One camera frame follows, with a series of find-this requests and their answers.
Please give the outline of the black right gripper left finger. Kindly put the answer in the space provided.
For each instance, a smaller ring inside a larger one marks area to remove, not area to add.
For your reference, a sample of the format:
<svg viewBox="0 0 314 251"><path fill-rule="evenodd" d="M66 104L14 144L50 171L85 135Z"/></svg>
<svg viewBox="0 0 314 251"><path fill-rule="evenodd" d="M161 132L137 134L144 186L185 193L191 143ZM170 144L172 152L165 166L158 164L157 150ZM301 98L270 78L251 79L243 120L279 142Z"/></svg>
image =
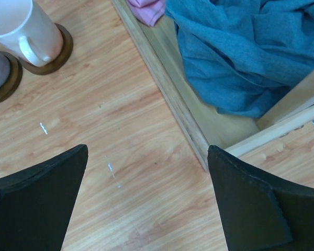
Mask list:
<svg viewBox="0 0 314 251"><path fill-rule="evenodd" d="M0 178L0 250L61 250L87 160L79 144Z"/></svg>

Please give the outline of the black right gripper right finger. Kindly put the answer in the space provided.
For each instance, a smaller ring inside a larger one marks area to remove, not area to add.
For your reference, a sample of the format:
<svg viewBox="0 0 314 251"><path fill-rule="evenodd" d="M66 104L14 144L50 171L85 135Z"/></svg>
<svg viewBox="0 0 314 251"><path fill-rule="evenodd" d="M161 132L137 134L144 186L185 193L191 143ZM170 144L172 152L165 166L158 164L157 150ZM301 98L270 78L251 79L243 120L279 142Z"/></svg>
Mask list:
<svg viewBox="0 0 314 251"><path fill-rule="evenodd" d="M208 167L228 250L314 250L314 188L213 145Z"/></svg>

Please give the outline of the dark brown wooden coaster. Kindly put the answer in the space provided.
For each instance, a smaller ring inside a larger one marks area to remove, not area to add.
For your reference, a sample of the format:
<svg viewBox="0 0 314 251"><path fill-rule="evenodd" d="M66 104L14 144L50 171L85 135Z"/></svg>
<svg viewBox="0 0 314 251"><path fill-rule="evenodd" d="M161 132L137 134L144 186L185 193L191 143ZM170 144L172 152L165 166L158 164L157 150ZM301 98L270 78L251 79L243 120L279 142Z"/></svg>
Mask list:
<svg viewBox="0 0 314 251"><path fill-rule="evenodd" d="M42 66L37 67L34 66L27 61L19 58L19 62L21 63L22 67L28 70L30 73L35 75L48 75L54 73L55 71L59 70L70 58L71 53L73 51L73 38L69 31L61 24L54 23L56 27L59 29L62 39L63 39L63 46L59 55L50 63Z"/></svg>
<svg viewBox="0 0 314 251"><path fill-rule="evenodd" d="M9 75L5 83L0 87L0 102L3 102L18 88L23 76L23 67L12 54L5 51L0 51L0 53L8 59L10 66Z"/></svg>

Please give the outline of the pink mug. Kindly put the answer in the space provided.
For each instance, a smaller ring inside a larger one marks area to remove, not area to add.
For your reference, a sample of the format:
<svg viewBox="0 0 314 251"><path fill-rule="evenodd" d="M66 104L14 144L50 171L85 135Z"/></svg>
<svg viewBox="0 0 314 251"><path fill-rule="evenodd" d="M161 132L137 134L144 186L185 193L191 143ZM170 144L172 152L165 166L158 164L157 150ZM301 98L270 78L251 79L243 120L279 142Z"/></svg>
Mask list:
<svg viewBox="0 0 314 251"><path fill-rule="evenodd" d="M63 38L35 1L0 0L0 44L42 67L60 54Z"/></svg>

